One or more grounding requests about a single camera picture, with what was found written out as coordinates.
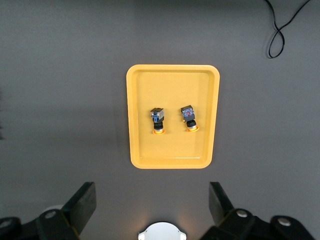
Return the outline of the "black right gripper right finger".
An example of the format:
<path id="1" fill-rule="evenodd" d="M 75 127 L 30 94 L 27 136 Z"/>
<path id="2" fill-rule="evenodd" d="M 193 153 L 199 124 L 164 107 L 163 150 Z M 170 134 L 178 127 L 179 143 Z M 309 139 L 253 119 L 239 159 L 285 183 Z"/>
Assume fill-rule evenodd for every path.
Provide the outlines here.
<path id="1" fill-rule="evenodd" d="M 297 219 L 275 215 L 269 222 L 231 203 L 219 182 L 209 184 L 208 206 L 215 223 L 202 240 L 313 240 Z"/>

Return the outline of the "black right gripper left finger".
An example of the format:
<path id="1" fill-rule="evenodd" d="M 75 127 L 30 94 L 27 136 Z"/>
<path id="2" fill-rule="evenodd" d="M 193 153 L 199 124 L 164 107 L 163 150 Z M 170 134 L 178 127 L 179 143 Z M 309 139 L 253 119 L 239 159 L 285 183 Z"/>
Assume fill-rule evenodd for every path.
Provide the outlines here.
<path id="1" fill-rule="evenodd" d="M 97 207 L 96 186 L 85 182 L 63 205 L 50 207 L 22 223 L 15 216 L 0 219 L 2 240 L 79 240 Z"/>

